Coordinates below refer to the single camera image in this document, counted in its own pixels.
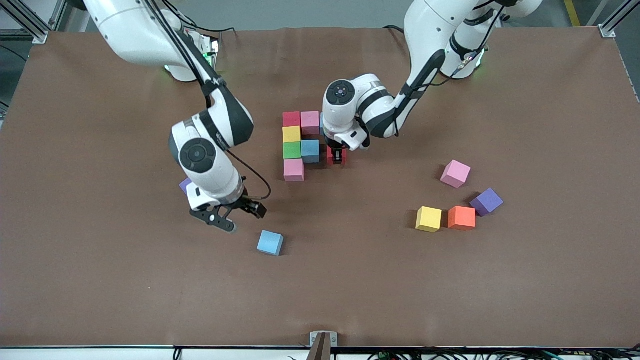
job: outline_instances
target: green cube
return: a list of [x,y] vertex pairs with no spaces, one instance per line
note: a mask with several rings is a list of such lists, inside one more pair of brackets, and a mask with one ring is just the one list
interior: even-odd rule
[[300,142],[285,142],[282,144],[282,154],[285,159],[302,158],[302,150]]

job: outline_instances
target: light blue cube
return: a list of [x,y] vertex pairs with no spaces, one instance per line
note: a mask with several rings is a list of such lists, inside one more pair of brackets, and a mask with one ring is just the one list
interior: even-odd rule
[[324,113],[320,113],[320,135],[324,136]]
[[262,230],[262,234],[260,234],[260,240],[258,241],[258,251],[269,255],[279,256],[283,242],[284,236],[272,233],[270,231]]
[[317,164],[320,162],[320,141],[302,140],[302,162]]

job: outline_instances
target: yellow cube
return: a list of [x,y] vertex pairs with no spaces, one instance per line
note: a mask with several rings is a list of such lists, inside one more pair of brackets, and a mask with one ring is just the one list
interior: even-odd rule
[[282,128],[282,142],[300,142],[302,134],[300,126],[285,126]]
[[441,221],[442,210],[423,206],[418,210],[418,219],[415,221],[415,228],[435,233],[440,230]]

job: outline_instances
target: foam cube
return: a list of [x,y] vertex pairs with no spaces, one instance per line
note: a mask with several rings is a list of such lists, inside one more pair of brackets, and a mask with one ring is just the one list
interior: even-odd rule
[[300,142],[300,126],[287,126],[282,128],[282,142]]
[[305,180],[305,164],[302,159],[285,159],[284,181],[288,183]]
[[[343,149],[342,151],[342,165],[347,163],[347,149]],[[328,165],[333,165],[333,151],[329,146],[326,147],[326,163]]]
[[317,164],[320,162],[320,141],[302,140],[302,162]]
[[320,134],[320,111],[304,111],[300,113],[303,135]]
[[187,195],[187,185],[191,184],[192,181],[190,178],[186,178],[183,182],[180,183],[180,188],[182,189],[182,191],[184,192],[185,195]]
[[442,221],[442,210],[427,208],[425,206],[418,210],[418,219],[415,221],[415,228],[422,231],[435,233],[440,230]]
[[485,217],[490,213],[493,213],[504,201],[495,193],[492,188],[487,189],[480,196],[471,200],[471,206],[473,206],[478,215]]
[[302,148],[300,142],[285,142],[282,144],[282,157],[284,159],[300,159]]
[[279,256],[283,242],[284,236],[272,233],[271,231],[262,230],[260,240],[258,240],[258,251],[269,255]]
[[469,176],[470,171],[471,168],[465,164],[451,160],[444,169],[444,174],[442,174],[440,181],[457,189],[467,182],[467,176]]
[[300,126],[300,111],[282,113],[282,127]]
[[449,210],[449,229],[471,230],[476,227],[476,209],[454,206]]
[[320,135],[324,136],[324,113],[320,113]]

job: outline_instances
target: pink cube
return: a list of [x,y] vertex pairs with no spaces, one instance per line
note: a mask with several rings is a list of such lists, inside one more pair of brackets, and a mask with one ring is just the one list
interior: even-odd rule
[[300,111],[282,113],[282,127],[300,126]]
[[302,135],[320,135],[320,111],[300,113]]
[[286,159],[284,161],[284,181],[288,183],[305,180],[305,164],[302,159]]
[[440,181],[457,189],[467,182],[467,176],[469,176],[470,171],[471,168],[465,164],[451,160],[444,169],[444,174],[442,174]]

